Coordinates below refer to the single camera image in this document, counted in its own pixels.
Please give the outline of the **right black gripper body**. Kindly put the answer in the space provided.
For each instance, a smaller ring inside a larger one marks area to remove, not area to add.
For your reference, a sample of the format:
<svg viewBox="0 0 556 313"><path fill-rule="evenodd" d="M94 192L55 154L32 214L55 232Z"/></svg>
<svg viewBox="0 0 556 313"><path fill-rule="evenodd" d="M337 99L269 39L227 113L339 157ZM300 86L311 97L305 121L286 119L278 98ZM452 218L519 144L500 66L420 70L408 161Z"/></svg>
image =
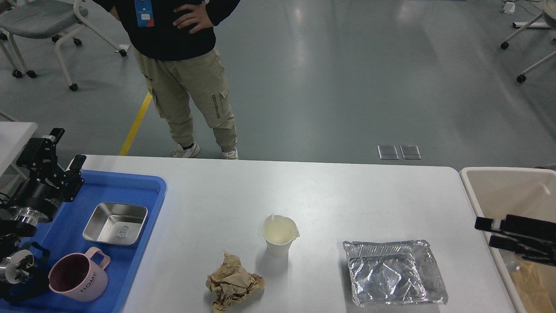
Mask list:
<svg viewBox="0 0 556 313"><path fill-rule="evenodd" d="M514 242L510 251L523 260L555 266L555 233L554 222L510 214L506 216L504 234Z"/></svg>

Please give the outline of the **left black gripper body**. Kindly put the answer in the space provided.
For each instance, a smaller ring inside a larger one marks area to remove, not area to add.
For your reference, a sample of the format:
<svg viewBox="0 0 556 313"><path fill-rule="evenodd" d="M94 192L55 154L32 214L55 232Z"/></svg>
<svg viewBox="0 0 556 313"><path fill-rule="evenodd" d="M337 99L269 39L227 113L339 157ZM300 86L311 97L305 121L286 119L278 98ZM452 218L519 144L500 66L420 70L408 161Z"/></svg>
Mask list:
<svg viewBox="0 0 556 313"><path fill-rule="evenodd" d="M16 188L7 210L12 221L27 224L52 222L63 202L75 198L75 172L62 169L37 169Z"/></svg>

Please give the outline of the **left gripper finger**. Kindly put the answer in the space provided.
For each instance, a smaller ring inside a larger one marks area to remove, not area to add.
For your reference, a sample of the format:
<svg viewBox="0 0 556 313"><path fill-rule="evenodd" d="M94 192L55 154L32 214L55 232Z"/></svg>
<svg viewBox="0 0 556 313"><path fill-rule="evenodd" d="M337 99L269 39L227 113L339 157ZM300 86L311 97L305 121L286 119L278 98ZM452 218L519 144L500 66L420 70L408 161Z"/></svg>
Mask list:
<svg viewBox="0 0 556 313"><path fill-rule="evenodd" d="M64 172L61 178L61 192L64 202L73 202L85 183L85 180L81 177L82 166L85 161L85 155L76 155L68 170Z"/></svg>
<svg viewBox="0 0 556 313"><path fill-rule="evenodd" d="M30 138L17 159L17 166L31 172L61 172L56 146L64 133L64 128L54 127L48 135Z"/></svg>

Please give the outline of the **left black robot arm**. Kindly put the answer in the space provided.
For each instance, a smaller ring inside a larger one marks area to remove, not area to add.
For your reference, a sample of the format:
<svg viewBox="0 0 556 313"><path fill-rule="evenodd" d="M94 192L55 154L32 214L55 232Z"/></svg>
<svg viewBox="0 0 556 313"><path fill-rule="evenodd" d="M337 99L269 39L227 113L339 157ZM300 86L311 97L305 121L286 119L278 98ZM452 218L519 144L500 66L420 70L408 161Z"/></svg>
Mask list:
<svg viewBox="0 0 556 313"><path fill-rule="evenodd" d="M85 155L76 155L68 169L58 164L56 148L64 132L55 127L50 134L28 141L16 162L29 170L28 178L1 203L11 215L1 220L1 298L7 302L22 302L47 290L50 251L36 241L22 240L35 236L38 224L52 222L61 205L73 202L85 182L81 177Z"/></svg>

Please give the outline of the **person's right hand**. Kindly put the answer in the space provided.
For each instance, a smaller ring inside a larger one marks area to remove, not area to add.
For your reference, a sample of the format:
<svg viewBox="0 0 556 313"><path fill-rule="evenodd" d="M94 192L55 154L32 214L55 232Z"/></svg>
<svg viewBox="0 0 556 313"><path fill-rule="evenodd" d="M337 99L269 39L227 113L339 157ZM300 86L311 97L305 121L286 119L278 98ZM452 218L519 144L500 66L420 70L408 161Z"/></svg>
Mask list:
<svg viewBox="0 0 556 313"><path fill-rule="evenodd" d="M109 13L118 21L121 21L121 18L119 16L119 8L120 8L120 4L119 1L114 0L113 1L113 6L111 6Z"/></svg>

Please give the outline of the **person's left hand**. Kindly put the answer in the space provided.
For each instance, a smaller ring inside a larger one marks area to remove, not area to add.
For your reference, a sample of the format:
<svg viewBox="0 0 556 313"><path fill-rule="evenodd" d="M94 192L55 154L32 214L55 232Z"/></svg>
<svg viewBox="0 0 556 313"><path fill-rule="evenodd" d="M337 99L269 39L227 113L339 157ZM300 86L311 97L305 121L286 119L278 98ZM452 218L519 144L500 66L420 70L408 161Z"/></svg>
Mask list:
<svg viewBox="0 0 556 313"><path fill-rule="evenodd" d="M193 28L189 30L190 34L194 34L199 30L213 28L215 25L207 14L206 6L206 2L201 2L199 5L185 4L173 9L175 13L187 11L187 13L181 15L173 22L173 26L178 29L184 29L193 25Z"/></svg>

